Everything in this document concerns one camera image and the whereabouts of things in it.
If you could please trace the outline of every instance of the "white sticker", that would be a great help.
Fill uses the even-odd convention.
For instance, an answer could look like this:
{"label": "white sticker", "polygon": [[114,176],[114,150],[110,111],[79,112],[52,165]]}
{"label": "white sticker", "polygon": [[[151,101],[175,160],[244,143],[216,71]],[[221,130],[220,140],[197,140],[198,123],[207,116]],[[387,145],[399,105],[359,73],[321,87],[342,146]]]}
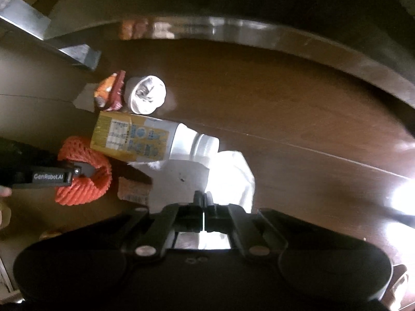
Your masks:
{"label": "white sticker", "polygon": [[128,136],[129,123],[126,121],[111,120],[107,136],[106,148],[123,150]]}

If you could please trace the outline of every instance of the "screw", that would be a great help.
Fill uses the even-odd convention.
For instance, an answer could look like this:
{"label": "screw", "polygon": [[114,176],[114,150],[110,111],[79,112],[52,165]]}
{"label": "screw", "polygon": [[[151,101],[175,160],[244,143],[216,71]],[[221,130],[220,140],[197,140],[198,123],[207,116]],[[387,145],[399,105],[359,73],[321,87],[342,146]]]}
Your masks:
{"label": "screw", "polygon": [[157,250],[155,247],[150,245],[142,245],[141,247],[136,248],[135,253],[141,257],[150,257],[153,256]]}
{"label": "screw", "polygon": [[268,256],[270,250],[268,247],[264,247],[263,245],[254,245],[253,247],[250,247],[249,252],[254,256]]}
{"label": "screw", "polygon": [[194,257],[189,257],[189,258],[186,258],[185,262],[187,264],[196,264],[198,262],[198,260],[195,259]]}

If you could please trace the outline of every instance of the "wooden floor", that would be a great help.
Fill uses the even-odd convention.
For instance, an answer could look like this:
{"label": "wooden floor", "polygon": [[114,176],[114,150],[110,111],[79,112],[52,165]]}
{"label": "wooden floor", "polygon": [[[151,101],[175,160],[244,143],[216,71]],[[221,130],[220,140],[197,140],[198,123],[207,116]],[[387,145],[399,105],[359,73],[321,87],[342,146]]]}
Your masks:
{"label": "wooden floor", "polygon": [[[103,55],[97,77],[117,69],[159,76],[168,95],[153,116],[244,154],[255,208],[366,239],[415,277],[415,229],[393,209],[414,199],[394,193],[415,176],[415,140],[371,86],[283,53],[221,43],[113,41]],[[404,305],[413,301],[410,278]]]}

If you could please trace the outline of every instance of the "white ribbed cap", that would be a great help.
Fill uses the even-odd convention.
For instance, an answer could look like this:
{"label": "white ribbed cap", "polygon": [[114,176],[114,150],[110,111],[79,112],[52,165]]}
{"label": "white ribbed cap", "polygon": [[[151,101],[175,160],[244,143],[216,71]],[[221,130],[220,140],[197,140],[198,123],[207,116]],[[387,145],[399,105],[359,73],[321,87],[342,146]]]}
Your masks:
{"label": "white ribbed cap", "polygon": [[194,161],[199,162],[209,168],[210,160],[217,154],[218,150],[218,138],[201,134],[196,145]]}

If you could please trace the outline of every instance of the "bottle label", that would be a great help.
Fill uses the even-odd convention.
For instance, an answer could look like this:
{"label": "bottle label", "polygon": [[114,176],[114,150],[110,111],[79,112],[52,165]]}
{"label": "bottle label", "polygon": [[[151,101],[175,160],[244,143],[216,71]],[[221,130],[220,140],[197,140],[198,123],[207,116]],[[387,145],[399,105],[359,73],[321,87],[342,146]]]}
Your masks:
{"label": "bottle label", "polygon": [[170,132],[146,126],[147,120],[119,112],[101,112],[91,148],[124,161],[136,161],[138,157],[163,160]]}

